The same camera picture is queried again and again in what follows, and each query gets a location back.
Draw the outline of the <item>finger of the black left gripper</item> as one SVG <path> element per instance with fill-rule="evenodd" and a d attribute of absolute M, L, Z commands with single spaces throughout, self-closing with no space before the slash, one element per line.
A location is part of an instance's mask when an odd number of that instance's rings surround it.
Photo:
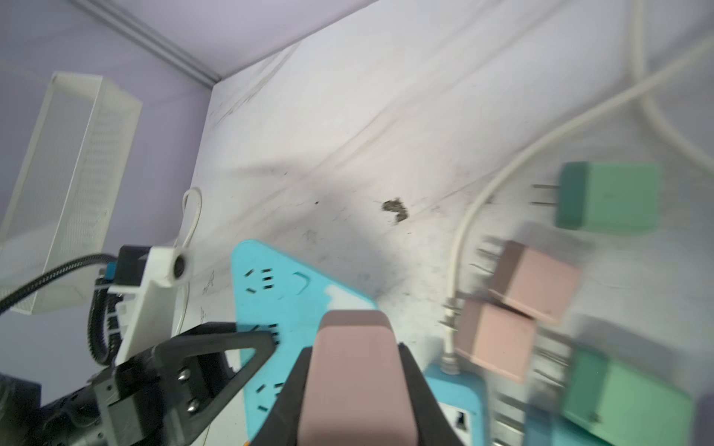
<path fill-rule="evenodd" d="M 190 445 L 276 351 L 274 334 L 204 323 L 113 369 L 115 445 Z"/>

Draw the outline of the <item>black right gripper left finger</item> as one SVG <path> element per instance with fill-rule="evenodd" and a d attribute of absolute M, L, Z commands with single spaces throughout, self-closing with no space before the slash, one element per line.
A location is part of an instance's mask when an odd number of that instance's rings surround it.
<path fill-rule="evenodd" d="M 312 348 L 301 351 L 252 446 L 296 446 Z"/>

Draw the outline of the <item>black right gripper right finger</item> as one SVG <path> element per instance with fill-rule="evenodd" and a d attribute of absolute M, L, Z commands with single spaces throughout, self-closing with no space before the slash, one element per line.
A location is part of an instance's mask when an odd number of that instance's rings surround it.
<path fill-rule="evenodd" d="M 461 446 L 457 434 L 446 420 L 437 399 L 414 359 L 410 349 L 404 343 L 398 345 L 398 352 L 405 374 L 409 399 L 418 428 L 419 446 Z"/>

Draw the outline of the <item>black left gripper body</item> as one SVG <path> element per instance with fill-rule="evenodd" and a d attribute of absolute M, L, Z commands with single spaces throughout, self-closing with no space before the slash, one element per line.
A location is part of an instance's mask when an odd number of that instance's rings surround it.
<path fill-rule="evenodd" d="M 1 375 L 3 445 L 141 445 L 144 421 L 132 394 L 145 385 L 145 366 L 125 362 L 102 370 L 47 405 L 42 386 Z"/>

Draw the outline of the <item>blue rectangular power strip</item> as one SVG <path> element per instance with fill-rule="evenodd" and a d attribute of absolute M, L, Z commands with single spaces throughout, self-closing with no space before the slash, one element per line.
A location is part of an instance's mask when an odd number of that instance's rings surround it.
<path fill-rule="evenodd" d="M 485 381 L 471 373 L 448 375 L 431 364 L 424 377 L 446 421 L 464 445 L 484 446 L 489 441 Z"/>

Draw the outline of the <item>pink plug purple strip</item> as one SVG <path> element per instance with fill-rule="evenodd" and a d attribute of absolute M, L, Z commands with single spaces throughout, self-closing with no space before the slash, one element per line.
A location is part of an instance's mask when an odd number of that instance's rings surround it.
<path fill-rule="evenodd" d="M 486 291 L 502 304 L 550 325 L 558 325 L 578 291 L 577 267 L 529 245 L 507 241 L 487 280 Z"/>
<path fill-rule="evenodd" d="M 480 299 L 461 307 L 449 300 L 443 308 L 444 373 L 459 374 L 461 357 L 515 383 L 526 381 L 537 337 L 534 319 Z"/>

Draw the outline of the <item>teal triangular power strip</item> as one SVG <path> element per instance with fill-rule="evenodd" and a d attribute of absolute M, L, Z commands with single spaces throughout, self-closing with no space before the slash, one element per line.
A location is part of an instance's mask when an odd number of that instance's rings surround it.
<path fill-rule="evenodd" d="M 247 438 L 267 419 L 303 349 L 314 344 L 331 310 L 375 310 L 371 297 L 265 243 L 247 240 L 231 257 L 239 332 L 273 335 L 275 352 L 243 388 Z"/>

